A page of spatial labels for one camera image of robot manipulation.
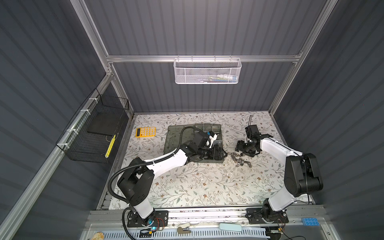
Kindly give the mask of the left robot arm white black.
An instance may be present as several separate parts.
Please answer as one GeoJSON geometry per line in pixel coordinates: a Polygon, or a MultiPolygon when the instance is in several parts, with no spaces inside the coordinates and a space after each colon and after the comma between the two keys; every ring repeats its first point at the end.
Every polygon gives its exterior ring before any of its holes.
{"type": "Polygon", "coordinates": [[[155,209],[148,199],[153,181],[191,162],[224,160],[228,153],[215,143],[216,140],[217,134],[212,131],[184,127],[176,149],[151,160],[133,159],[127,167],[113,174],[108,191],[114,198],[127,203],[146,225],[150,225],[155,217],[155,209]]]}

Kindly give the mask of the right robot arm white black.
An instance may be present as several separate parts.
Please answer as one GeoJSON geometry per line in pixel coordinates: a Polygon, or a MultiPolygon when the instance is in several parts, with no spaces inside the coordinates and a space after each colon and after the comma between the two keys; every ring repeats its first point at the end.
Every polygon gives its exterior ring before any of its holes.
{"type": "Polygon", "coordinates": [[[249,157],[264,151],[285,166],[284,185],[263,202],[262,218],[265,221],[275,221],[301,195],[323,189],[324,183],[315,155],[294,150],[269,134],[261,134],[257,125],[249,125],[245,131],[248,141],[238,141],[235,151],[249,157]]]}

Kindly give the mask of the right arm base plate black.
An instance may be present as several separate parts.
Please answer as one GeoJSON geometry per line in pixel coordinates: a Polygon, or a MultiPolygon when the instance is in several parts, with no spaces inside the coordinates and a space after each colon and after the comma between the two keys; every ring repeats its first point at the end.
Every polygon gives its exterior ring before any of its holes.
{"type": "Polygon", "coordinates": [[[274,212],[263,208],[247,208],[245,217],[250,224],[287,224],[289,222],[284,211],[274,212]]]}

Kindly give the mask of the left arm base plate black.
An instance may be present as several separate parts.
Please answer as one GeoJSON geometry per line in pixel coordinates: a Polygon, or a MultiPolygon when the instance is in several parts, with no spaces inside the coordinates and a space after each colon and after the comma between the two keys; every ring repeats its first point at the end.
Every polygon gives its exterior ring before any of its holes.
{"type": "Polygon", "coordinates": [[[127,217],[128,228],[139,227],[166,227],[168,225],[169,211],[154,210],[146,218],[141,218],[138,213],[129,213],[127,217]]]}

